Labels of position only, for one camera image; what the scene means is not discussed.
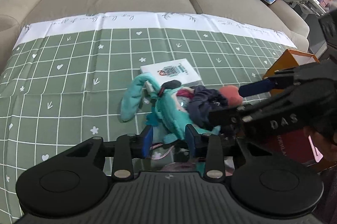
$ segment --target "human hand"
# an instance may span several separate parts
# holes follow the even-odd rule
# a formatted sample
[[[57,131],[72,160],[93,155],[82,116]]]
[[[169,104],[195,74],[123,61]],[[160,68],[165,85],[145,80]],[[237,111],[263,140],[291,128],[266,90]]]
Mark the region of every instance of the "human hand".
[[[321,152],[323,157],[328,160],[335,162],[337,161],[337,146],[328,141],[320,133],[316,132],[309,126],[303,128],[304,135],[310,136],[314,146]]]

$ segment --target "dark blue cloth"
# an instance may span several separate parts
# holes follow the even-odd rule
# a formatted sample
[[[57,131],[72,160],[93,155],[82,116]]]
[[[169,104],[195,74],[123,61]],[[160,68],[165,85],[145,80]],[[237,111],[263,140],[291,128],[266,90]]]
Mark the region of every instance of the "dark blue cloth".
[[[211,110],[220,110],[228,106],[228,100],[216,89],[207,89],[199,85],[194,88],[194,97],[187,105],[190,119],[200,128],[212,131],[208,121]]]

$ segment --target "magenta cloth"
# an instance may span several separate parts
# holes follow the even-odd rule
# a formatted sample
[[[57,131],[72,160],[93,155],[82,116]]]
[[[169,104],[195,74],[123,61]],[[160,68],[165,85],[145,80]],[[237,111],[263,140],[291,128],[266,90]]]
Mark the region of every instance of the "magenta cloth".
[[[186,89],[180,89],[177,92],[177,97],[185,97],[185,98],[192,99],[194,97],[194,94],[187,91]]]

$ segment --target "white heart print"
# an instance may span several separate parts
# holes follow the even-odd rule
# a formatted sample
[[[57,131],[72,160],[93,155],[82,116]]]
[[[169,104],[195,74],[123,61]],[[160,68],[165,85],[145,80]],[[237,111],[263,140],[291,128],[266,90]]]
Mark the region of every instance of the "white heart print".
[[[43,160],[43,161],[46,161],[48,158],[49,158],[49,155],[48,155],[48,154],[43,154],[43,155],[42,155],[42,160]]]

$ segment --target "red book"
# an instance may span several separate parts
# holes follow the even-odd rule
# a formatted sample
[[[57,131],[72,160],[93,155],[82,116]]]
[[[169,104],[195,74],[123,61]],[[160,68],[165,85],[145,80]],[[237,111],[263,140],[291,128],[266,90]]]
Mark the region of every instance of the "red book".
[[[311,138],[307,138],[302,129],[270,137],[263,146],[306,166],[315,164],[323,158],[323,155],[313,145]]]

